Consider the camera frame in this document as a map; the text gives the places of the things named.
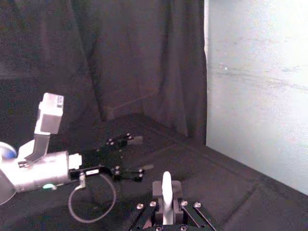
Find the dark fabric backdrop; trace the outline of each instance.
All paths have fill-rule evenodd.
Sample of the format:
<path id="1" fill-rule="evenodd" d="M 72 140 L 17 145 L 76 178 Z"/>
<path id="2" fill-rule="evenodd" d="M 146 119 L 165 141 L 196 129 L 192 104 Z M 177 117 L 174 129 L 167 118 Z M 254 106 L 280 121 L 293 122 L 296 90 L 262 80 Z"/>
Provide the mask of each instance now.
<path id="1" fill-rule="evenodd" d="M 98 146 L 102 120 L 142 113 L 205 142 L 204 2 L 0 4 L 0 140 L 32 139 L 44 92 L 64 95 L 51 148 Z"/>

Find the black table surface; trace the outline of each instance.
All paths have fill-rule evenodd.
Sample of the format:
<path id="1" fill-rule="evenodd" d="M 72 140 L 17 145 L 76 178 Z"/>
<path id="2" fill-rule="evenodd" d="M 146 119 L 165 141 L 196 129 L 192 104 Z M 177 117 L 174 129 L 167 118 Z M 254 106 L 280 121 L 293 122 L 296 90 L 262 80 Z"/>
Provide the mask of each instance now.
<path id="1" fill-rule="evenodd" d="M 115 183 L 117 203 L 105 218 L 82 224 L 70 216 L 67 200 L 76 182 L 55 191 L 15 195 L 0 207 L 1 230 L 126 231 L 136 204 L 151 199 L 152 182 L 161 180 L 165 171 L 181 181 L 184 198 L 200 201 L 225 231 L 308 230 L 306 195 L 145 116 L 127 115 L 105 122 L 95 139 L 99 143 L 127 132 L 143 136 L 143 144 L 123 149 L 124 167 L 154 168 L 146 172 L 142 182 Z M 111 199 L 108 186 L 99 177 L 88 183 L 102 203 Z"/>

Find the white wall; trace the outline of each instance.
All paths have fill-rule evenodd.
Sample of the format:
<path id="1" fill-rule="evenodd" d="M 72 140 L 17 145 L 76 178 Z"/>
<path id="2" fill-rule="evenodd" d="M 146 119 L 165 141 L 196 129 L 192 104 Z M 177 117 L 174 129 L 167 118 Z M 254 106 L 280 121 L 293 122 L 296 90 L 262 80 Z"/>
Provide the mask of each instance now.
<path id="1" fill-rule="evenodd" d="M 209 0 L 207 56 L 207 145 L 305 194 L 307 9 L 306 0 Z"/>

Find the screw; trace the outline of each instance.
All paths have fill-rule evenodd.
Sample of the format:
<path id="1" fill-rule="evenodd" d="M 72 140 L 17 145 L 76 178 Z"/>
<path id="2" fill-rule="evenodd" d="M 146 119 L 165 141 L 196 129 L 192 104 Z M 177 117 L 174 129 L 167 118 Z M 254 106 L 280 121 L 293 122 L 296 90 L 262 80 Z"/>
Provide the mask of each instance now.
<path id="1" fill-rule="evenodd" d="M 143 204 L 137 204 L 137 209 L 143 209 L 144 205 Z"/>
<path id="2" fill-rule="evenodd" d="M 195 208 L 200 208 L 201 207 L 201 203 L 200 202 L 196 202 L 193 205 Z"/>
<path id="3" fill-rule="evenodd" d="M 155 206 L 156 206 L 156 202 L 155 202 L 155 201 L 152 201 L 152 202 L 150 203 L 150 206 L 151 206 L 151 207 L 155 207 Z"/>
<path id="4" fill-rule="evenodd" d="M 188 202 L 187 202 L 187 201 L 182 201 L 182 202 L 181 202 L 181 205 L 182 205 L 182 206 L 186 206 L 186 205 L 188 205 Z"/>
<path id="5" fill-rule="evenodd" d="M 162 230 L 163 230 L 163 227 L 161 227 L 161 226 L 157 226 L 156 229 L 155 229 L 155 231 L 162 231 Z"/>
<path id="6" fill-rule="evenodd" d="M 181 231 L 187 231 L 186 225 L 182 225 L 182 226 L 180 227 L 180 230 L 181 230 Z"/>

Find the cable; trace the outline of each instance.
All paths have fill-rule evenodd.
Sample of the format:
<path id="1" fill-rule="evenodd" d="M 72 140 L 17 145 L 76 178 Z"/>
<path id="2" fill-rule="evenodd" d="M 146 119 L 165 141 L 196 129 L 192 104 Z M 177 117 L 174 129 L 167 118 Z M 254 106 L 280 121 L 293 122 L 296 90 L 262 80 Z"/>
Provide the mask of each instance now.
<path id="1" fill-rule="evenodd" d="M 74 193 L 75 193 L 78 189 L 81 189 L 80 186 L 76 187 L 76 188 L 71 192 L 71 194 L 70 194 L 70 196 L 69 196 L 69 198 L 68 198 L 68 209 L 69 209 L 69 212 L 71 213 L 72 217 L 73 217 L 74 219 L 76 219 L 77 221 L 81 222 L 81 223 L 90 224 L 90 223 L 94 223 L 94 222 L 96 222 L 96 221 L 99 221 L 100 219 L 102 219 L 102 218 L 104 218 L 105 216 L 107 216 L 107 214 L 113 209 L 113 207 L 114 207 L 115 204 L 116 204 L 116 202 L 115 202 L 115 201 L 116 201 L 116 190 L 115 190 L 115 187 L 114 187 L 113 183 L 112 183 L 105 175 L 100 174 L 100 176 L 101 176 L 105 181 L 107 181 L 107 183 L 108 183 L 108 184 L 110 185 L 110 187 L 111 187 L 111 190 L 112 190 L 113 195 L 114 195 L 112 204 L 111 204 L 111 206 L 109 207 L 109 209 L 108 209 L 103 215 L 101 215 L 100 217 L 95 218 L 95 219 L 93 219 L 93 220 L 84 220 L 84 219 L 78 217 L 78 216 L 76 215 L 76 213 L 73 211 L 73 208 L 72 208 L 72 197 L 73 197 Z"/>

